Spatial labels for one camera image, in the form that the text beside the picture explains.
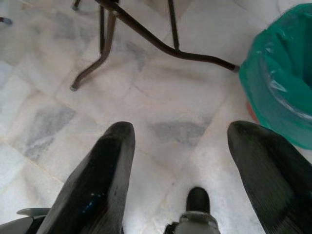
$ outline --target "metal frame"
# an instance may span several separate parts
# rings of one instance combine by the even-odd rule
[[[81,0],[75,0],[72,8],[74,10],[78,10],[79,3]],[[71,85],[71,90],[76,91],[79,87],[80,82],[86,78],[91,72],[101,66],[106,59],[108,58],[113,42],[114,30],[116,26],[116,19],[121,20],[123,23],[128,25],[134,31],[139,33],[142,37],[148,40],[151,44],[157,47],[159,50],[163,51],[164,53],[174,56],[179,59],[186,59],[186,60],[194,60],[194,61],[201,61],[201,62],[209,62],[214,63],[224,68],[227,68],[231,71],[238,72],[239,66],[229,63],[225,60],[222,60],[217,57],[208,56],[208,55],[199,55],[199,54],[192,54],[182,52],[179,49],[179,37],[177,32],[176,26],[176,14],[175,14],[175,7],[174,7],[174,0],[168,0],[169,12],[170,12],[170,21],[172,27],[172,34],[173,34],[173,42],[174,48],[168,46],[167,44],[163,43],[160,39],[158,39],[154,34],[152,34],[149,30],[147,30],[142,24],[136,21],[132,16],[130,16],[126,11],[124,11],[119,6],[119,0],[96,0],[99,4],[99,24],[100,24],[100,58],[95,61],[91,66],[87,69],[82,71],[77,78],[74,80],[73,84]],[[107,22],[107,33],[105,36],[104,32],[104,9],[109,12],[108,22]]]

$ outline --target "floor tile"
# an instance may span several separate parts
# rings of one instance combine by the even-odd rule
[[[298,4],[311,3],[309,0],[277,0],[277,2],[281,14]]]
[[[104,131],[89,117],[34,91],[19,108],[5,139],[64,182]]]
[[[111,67],[107,64],[95,71],[89,79],[83,81],[76,92],[70,91],[69,87],[77,75],[77,71],[81,71],[88,65],[88,62],[78,63],[59,88],[56,97],[80,113],[91,116],[101,124],[107,124],[113,113],[119,108],[131,81],[126,76],[127,73],[123,72],[123,69]],[[112,70],[109,77],[106,77],[109,71],[103,71],[105,68]]]
[[[37,43],[17,65],[15,73],[53,95],[97,30],[59,10],[38,17],[31,25]]]
[[[181,50],[240,65],[254,37],[266,27],[229,0],[195,0],[179,22]]]
[[[151,119],[199,115],[209,122],[236,78],[237,74],[215,65],[159,55],[133,82],[124,101]]]
[[[0,193],[21,171],[26,164],[26,159],[12,147],[0,142]]]
[[[79,9],[74,11],[74,0],[52,0],[54,8],[66,13],[70,17],[83,22],[92,22],[94,28],[98,28],[98,3],[96,1],[82,0]]]
[[[303,157],[309,161],[310,163],[312,163],[312,151],[311,150],[305,150],[305,149],[301,149],[298,146],[295,146],[296,149],[303,155]]]
[[[34,88],[16,75],[1,79],[0,137],[5,137],[20,108]]]
[[[136,149],[124,214],[125,233],[140,233],[156,211],[174,177]]]
[[[33,48],[37,41],[37,31],[29,25],[42,15],[42,12],[24,2],[6,0],[0,6],[1,13],[9,17],[13,24],[0,24],[0,60],[17,65],[24,54]]]
[[[177,6],[181,9],[181,12],[185,11],[187,7],[187,1],[182,4],[181,7]],[[69,1],[59,0],[60,3],[57,3],[57,8],[61,9],[63,12],[73,16],[79,17],[81,20],[89,20],[94,23],[94,27],[98,29],[98,4],[96,2],[88,2],[81,1],[80,10],[73,11],[70,9],[71,3]],[[142,0],[127,0],[121,1],[120,6],[129,13],[134,19],[136,19],[139,23],[145,26],[148,30],[150,30],[153,34],[155,34],[160,39],[163,39],[170,30],[169,21],[167,17],[158,12],[156,6],[149,5],[147,2]],[[153,53],[153,46],[142,38],[139,34],[134,32],[131,28],[129,28],[124,23],[121,23],[120,20],[117,20],[117,28],[115,31],[115,44],[118,41],[122,41],[121,44],[122,49],[132,50],[131,47],[134,45],[137,49],[146,50],[146,53]],[[94,43],[90,45],[89,52],[86,52],[84,55],[84,59],[94,60],[98,57],[98,39],[97,37],[94,39]]]
[[[62,186],[37,165],[27,161],[10,185],[0,192],[0,223],[22,218],[16,214],[21,209],[51,207]]]
[[[168,20],[170,20],[168,1],[153,1],[153,0],[141,0],[141,2],[145,3],[152,9],[156,10],[160,14],[164,15]],[[188,5],[192,2],[192,0],[179,0],[173,1],[175,6],[175,14],[176,17],[181,17]]]
[[[0,60],[0,87],[6,83],[8,76],[11,75],[13,66],[5,61]]]
[[[234,0],[242,8],[252,12],[267,24],[272,23],[280,16],[278,0]]]
[[[218,220],[221,233],[247,233],[248,230],[264,233],[228,149],[227,127],[237,119],[251,121],[239,84],[233,88],[231,96],[185,162],[178,180],[146,225],[144,233],[163,232],[166,224],[177,221],[185,211],[187,193],[194,186],[208,191],[211,214]]]
[[[174,107],[171,112],[160,111],[154,117],[146,113],[153,111],[152,106],[145,111],[124,101],[118,107],[109,124],[131,122],[136,132],[136,147],[173,174],[180,170],[210,124],[198,115],[175,116]]]
[[[35,7],[40,10],[49,11],[53,7],[53,0],[18,0],[21,3],[25,3],[30,7]]]

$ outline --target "gray marble vein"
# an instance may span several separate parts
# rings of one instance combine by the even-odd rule
[[[37,160],[54,141],[55,134],[64,128],[75,114],[75,111],[67,107],[40,109],[29,128],[30,136],[26,143],[25,155]]]
[[[139,72],[145,66],[147,51],[132,41],[124,38],[123,34],[119,34],[118,32],[115,34],[112,51],[113,53],[121,52],[126,53],[126,55],[131,55],[137,63]]]
[[[195,146],[202,137],[209,122],[196,124],[190,121],[160,122],[152,125],[155,134],[162,140],[176,140],[187,146]]]

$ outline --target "trash bin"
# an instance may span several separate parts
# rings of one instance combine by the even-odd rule
[[[261,125],[312,149],[312,3],[290,9],[254,39],[239,78]]]

